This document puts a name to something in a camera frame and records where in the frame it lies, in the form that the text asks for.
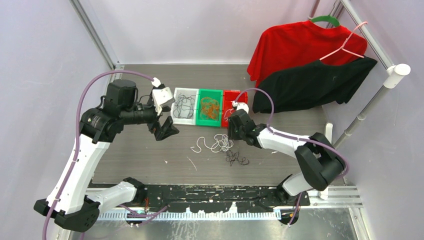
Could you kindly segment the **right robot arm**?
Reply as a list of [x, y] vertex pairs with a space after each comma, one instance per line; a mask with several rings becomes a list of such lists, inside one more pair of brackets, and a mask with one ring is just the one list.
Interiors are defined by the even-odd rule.
[[277, 151], [297, 160], [300, 172], [290, 174], [276, 187], [276, 198], [286, 206], [308, 190], [325, 190], [348, 169], [346, 161], [336, 153], [323, 134], [288, 134], [264, 123], [256, 124], [242, 109], [236, 110], [228, 118], [227, 135], [231, 140]]

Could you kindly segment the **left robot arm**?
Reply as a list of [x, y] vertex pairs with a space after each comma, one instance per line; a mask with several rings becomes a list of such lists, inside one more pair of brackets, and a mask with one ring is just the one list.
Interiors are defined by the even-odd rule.
[[51, 194], [35, 202], [36, 212], [63, 229], [83, 233], [114, 207], [145, 203], [146, 186], [132, 177], [99, 193], [86, 193], [100, 159], [126, 125], [147, 125], [157, 141], [179, 132], [171, 117], [160, 123], [162, 113], [170, 111], [175, 101], [169, 87], [155, 81], [145, 104], [138, 101], [138, 94], [134, 81], [115, 80], [107, 86], [100, 104], [82, 114], [65, 169]]

